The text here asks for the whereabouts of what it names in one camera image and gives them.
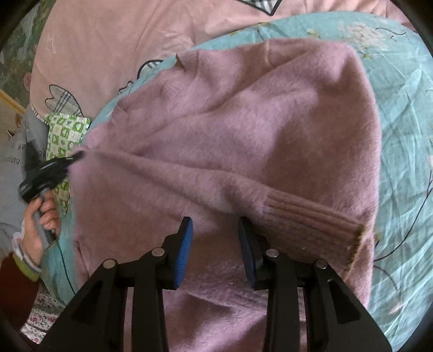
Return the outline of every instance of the teal blanket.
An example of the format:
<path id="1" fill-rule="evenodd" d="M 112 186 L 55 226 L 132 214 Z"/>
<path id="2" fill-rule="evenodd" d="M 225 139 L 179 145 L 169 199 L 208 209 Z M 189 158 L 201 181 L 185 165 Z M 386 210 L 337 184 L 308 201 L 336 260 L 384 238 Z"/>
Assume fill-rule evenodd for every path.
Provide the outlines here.
<path id="1" fill-rule="evenodd" d="M 349 43 L 358 52 L 373 86 L 381 117 L 382 157 L 376 222 L 378 261 L 369 311 L 396 351 L 421 321 L 432 292 L 433 207 L 428 196 L 432 188 L 433 58 L 420 37 L 402 25 L 352 12 L 314 13 L 260 23 L 196 49 L 228 49 L 281 37 L 316 37 Z M 175 58 L 171 57 L 142 73 L 101 111 L 90 129 L 110 118 L 122 96 L 174 64 Z M 74 222 L 71 204 L 63 219 L 60 246 L 76 289 Z M 43 268 L 43 279 L 51 293 L 61 302 L 69 302 L 73 293 L 57 248 L 47 254 Z"/>

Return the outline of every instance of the metal screw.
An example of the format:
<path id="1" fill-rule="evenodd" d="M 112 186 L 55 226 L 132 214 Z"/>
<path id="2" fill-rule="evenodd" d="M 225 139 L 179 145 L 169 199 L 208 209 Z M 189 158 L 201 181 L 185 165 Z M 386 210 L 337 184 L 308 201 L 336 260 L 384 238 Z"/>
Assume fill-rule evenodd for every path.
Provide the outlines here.
<path id="1" fill-rule="evenodd" d="M 152 250 L 152 255 L 154 257 L 162 257 L 165 254 L 165 251 L 163 248 L 155 248 Z"/>
<path id="2" fill-rule="evenodd" d="M 323 259 L 319 259 L 319 260 L 316 261 L 316 266 L 319 269 L 326 269 L 328 267 L 328 263 L 325 262 Z"/>
<path id="3" fill-rule="evenodd" d="M 278 257 L 279 254 L 280 254 L 280 252 L 278 252 L 274 248 L 270 248 L 266 251 L 266 255 L 270 258 L 276 258 L 276 257 Z"/>
<path id="4" fill-rule="evenodd" d="M 106 269 L 111 269 L 116 265 L 116 261 L 114 259 L 107 259 L 102 265 Z"/>

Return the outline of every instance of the human hand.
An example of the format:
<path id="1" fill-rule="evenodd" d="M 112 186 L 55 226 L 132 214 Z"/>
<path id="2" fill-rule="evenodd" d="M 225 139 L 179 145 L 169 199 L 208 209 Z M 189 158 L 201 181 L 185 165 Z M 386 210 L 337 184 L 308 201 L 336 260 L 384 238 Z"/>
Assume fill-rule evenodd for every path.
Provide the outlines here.
<path id="1" fill-rule="evenodd" d="M 22 243 L 24 250 L 36 265 L 41 264 L 42 255 L 44 254 L 42 241 L 33 218 L 39 208 L 43 213 L 39 220 L 43 227 L 49 231 L 55 229 L 57 236 L 60 234 L 60 216 L 57 212 L 53 192 L 51 190 L 46 191 L 44 198 L 44 202 L 41 197 L 32 200 L 24 212 L 24 238 Z"/>

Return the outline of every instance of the pink sweater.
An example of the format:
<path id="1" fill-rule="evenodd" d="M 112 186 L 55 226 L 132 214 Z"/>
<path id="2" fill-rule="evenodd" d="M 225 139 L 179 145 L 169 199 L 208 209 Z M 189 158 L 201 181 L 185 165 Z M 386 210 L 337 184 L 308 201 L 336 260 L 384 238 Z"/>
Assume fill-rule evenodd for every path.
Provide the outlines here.
<path id="1" fill-rule="evenodd" d="M 266 294 L 246 282 L 246 215 L 293 259 L 328 261 L 367 304 L 380 140 L 374 94 L 346 44 L 184 52 L 118 103 L 72 167 L 79 280 L 107 258 L 138 259 L 190 216 L 185 281 L 164 292 L 171 351 L 260 351 Z"/>

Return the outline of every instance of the gray pillow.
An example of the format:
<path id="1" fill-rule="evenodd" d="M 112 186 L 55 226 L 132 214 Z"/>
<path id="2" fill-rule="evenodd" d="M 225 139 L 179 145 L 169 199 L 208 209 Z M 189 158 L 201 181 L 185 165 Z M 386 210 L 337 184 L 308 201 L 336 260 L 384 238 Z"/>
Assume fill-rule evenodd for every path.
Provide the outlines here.
<path id="1" fill-rule="evenodd" d="M 43 160 L 47 150 L 48 126 L 38 120 L 32 109 L 23 115 L 23 127 L 0 145 L 0 257 L 12 251 L 12 235 L 21 231 L 25 202 L 18 194 L 24 180 L 24 148 L 32 140 Z"/>

